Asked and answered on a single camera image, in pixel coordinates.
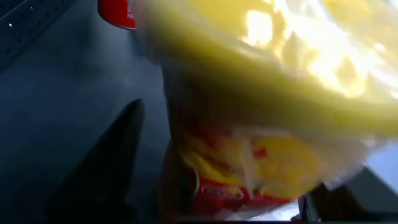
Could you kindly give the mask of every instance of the yellow package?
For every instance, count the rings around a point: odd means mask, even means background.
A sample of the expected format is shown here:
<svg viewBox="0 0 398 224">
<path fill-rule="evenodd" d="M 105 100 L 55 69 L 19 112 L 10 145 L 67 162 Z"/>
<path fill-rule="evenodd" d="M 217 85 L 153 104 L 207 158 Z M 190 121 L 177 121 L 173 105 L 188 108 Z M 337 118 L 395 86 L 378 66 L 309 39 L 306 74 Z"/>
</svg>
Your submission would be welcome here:
<svg viewBox="0 0 398 224">
<path fill-rule="evenodd" d="M 132 2 L 164 71 L 193 213 L 273 209 L 398 135 L 388 1 Z"/>
</svg>

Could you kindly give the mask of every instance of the black plastic panel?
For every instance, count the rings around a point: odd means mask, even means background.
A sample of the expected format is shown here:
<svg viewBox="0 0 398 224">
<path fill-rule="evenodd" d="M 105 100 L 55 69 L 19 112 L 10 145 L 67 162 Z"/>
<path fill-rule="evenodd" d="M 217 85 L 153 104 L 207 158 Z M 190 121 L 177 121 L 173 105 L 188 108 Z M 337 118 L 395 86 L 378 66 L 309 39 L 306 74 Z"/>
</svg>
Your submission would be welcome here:
<svg viewBox="0 0 398 224">
<path fill-rule="evenodd" d="M 76 0 L 0 0 L 0 71 Z"/>
</svg>

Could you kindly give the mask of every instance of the blurred snack package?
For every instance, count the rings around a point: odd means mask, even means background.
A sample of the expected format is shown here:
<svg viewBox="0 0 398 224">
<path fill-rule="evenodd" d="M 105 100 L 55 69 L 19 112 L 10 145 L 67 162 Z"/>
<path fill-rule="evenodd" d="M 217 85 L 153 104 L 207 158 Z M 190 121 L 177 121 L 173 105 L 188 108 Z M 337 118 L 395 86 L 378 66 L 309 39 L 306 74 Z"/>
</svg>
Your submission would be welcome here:
<svg viewBox="0 0 398 224">
<path fill-rule="evenodd" d="M 131 6 L 164 71 L 177 185 L 189 189 L 183 217 L 273 210 L 346 180 L 398 134 L 398 14 L 388 1 Z"/>
</svg>

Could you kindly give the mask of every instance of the red label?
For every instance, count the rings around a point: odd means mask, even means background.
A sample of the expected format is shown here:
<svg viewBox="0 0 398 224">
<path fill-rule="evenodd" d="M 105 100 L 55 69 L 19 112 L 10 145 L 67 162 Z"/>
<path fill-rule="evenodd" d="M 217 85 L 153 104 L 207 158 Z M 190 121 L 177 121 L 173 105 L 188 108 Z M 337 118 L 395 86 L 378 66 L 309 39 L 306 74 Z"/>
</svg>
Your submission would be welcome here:
<svg viewBox="0 0 398 224">
<path fill-rule="evenodd" d="M 191 209 L 197 215 L 217 215 L 223 211 L 238 212 L 242 208 L 273 208 L 291 202 L 289 199 L 274 198 L 262 195 L 253 190 L 250 196 L 245 187 L 222 184 L 202 177 L 197 177 L 194 171 L 188 172 L 190 185 L 196 186 Z"/>
<path fill-rule="evenodd" d="M 98 13 L 112 25 L 127 29 L 136 28 L 128 0 L 98 0 Z"/>
</svg>

